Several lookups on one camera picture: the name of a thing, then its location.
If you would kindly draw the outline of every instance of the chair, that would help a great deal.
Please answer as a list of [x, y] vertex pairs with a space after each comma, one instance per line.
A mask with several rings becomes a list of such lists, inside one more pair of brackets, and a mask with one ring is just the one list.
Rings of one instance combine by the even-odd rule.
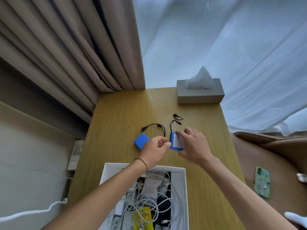
[[282, 139], [247, 132], [231, 137], [248, 187], [254, 190], [256, 167], [269, 170], [271, 197], [263, 199], [280, 214], [307, 216], [307, 185], [296, 176], [307, 174], [307, 137]]

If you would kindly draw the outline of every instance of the wood grain surface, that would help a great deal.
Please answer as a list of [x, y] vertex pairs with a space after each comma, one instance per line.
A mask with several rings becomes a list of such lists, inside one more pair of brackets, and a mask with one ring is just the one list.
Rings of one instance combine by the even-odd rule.
[[[201, 131], [213, 155], [244, 181], [219, 103], [177, 104], [175, 87], [101, 93], [65, 208], [99, 185], [106, 162], [130, 163], [137, 157], [139, 149], [133, 140], [141, 134], [141, 127], [160, 123], [169, 137], [172, 113], [184, 118], [181, 126], [173, 124], [173, 131], [188, 126]], [[144, 133], [149, 138], [163, 135], [157, 126], [148, 127]], [[244, 229], [218, 186], [200, 167], [188, 163], [173, 150], [159, 164], [186, 168], [190, 230]]]

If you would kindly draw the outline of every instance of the black cable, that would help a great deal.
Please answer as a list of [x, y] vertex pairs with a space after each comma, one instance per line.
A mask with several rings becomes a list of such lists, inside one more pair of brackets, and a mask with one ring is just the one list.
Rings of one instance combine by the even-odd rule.
[[162, 124], [159, 124], [159, 123], [152, 123], [152, 124], [149, 124], [149, 125], [146, 126], [146, 127], [142, 127], [142, 128], [141, 128], [141, 131], [145, 131], [145, 129], [148, 128], [148, 127], [151, 126], [151, 125], [157, 125], [158, 127], [160, 127], [160, 128], [162, 129], [163, 135], [164, 135], [164, 137], [165, 137], [165, 135], [166, 135], [165, 127], [164, 127]]
[[170, 123], [169, 123], [169, 128], [171, 129], [171, 132], [172, 132], [172, 125], [173, 125], [173, 122], [176, 122], [176, 123], [178, 123], [179, 125], [181, 125], [182, 123], [181, 122], [179, 122], [179, 121], [181, 121], [181, 120], [183, 120], [183, 118], [182, 117], [180, 117], [179, 115], [177, 115], [177, 114], [173, 114], [173, 116], [174, 116], [174, 118], [181, 118], [181, 119], [174, 119], [174, 120], [172, 120]]

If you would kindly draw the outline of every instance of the blue battery pack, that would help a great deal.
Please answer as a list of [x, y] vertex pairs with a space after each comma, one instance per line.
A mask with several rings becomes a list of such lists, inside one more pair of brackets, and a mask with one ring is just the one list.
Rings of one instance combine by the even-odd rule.
[[173, 131], [171, 132], [169, 141], [172, 143], [170, 147], [172, 150], [181, 151], [185, 146], [182, 138]]
[[142, 133], [138, 138], [134, 140], [136, 146], [141, 150], [144, 144], [149, 140], [149, 138]]

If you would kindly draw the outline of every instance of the sheer white curtain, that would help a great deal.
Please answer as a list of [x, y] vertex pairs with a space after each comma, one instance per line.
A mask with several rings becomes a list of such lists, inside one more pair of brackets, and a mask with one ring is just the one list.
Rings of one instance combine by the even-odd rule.
[[229, 128], [262, 132], [281, 123], [289, 135], [306, 127], [306, 6], [307, 0], [134, 0], [146, 88], [176, 86], [204, 65], [221, 79]]

